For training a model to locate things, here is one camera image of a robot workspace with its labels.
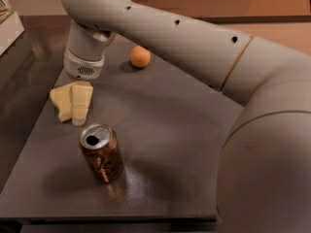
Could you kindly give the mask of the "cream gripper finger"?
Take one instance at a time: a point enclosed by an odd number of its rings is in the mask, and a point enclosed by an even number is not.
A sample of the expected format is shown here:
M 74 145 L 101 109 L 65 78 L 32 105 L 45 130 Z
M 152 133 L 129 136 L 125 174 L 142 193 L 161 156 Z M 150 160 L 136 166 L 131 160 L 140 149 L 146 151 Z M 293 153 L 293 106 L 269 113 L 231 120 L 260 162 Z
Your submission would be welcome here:
M 77 81 L 70 88 L 72 123 L 81 126 L 86 122 L 93 87 L 89 82 Z

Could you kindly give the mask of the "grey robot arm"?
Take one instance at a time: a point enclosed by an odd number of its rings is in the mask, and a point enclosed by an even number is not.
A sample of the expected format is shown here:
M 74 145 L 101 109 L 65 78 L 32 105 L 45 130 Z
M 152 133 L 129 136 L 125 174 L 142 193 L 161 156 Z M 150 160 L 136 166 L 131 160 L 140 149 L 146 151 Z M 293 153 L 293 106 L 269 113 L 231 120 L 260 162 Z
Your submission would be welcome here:
M 243 106 L 221 153 L 218 233 L 311 233 L 311 58 L 131 0 L 61 0 Z

